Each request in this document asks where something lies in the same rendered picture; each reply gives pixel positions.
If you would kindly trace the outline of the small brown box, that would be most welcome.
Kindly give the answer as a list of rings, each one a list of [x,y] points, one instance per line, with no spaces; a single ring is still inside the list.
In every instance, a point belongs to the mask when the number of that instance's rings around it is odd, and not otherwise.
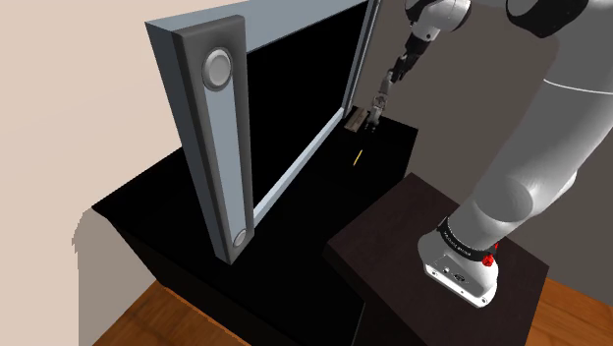
[[[353,106],[348,115],[348,119],[345,122],[344,128],[350,132],[357,133],[362,127],[362,124],[367,116],[368,111],[366,109]]]

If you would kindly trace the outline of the dark brown robot stand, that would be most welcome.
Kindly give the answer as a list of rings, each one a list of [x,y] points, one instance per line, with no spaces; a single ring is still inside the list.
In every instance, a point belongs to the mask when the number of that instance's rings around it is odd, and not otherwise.
[[[410,174],[326,244],[323,254],[364,300],[354,346],[525,346],[548,266],[499,243],[493,301],[475,308],[427,277],[418,239],[457,208]]]

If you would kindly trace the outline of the black television cabinet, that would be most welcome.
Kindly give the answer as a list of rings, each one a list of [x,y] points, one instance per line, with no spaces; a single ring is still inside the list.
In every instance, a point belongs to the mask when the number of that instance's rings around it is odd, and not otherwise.
[[[373,133],[336,128],[233,263],[213,252],[181,150],[94,210],[162,285],[251,346],[353,346],[364,302],[322,253],[404,178],[417,135],[388,118]]]

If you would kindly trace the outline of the grey slender figure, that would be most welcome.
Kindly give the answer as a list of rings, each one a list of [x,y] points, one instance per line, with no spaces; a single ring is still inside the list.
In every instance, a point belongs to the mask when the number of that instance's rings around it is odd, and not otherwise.
[[[372,132],[374,132],[376,127],[379,125],[379,118],[386,108],[389,90],[393,85],[392,77],[393,72],[389,70],[383,78],[376,96],[371,102],[371,108],[366,119],[366,127]]]

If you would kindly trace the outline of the grey framed television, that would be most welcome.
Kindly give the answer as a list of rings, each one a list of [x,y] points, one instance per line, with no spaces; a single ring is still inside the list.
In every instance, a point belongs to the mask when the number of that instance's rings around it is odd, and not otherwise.
[[[248,0],[146,22],[214,254],[233,263],[256,225],[349,112],[380,0]],[[270,188],[252,196],[248,56],[364,6],[340,106]]]

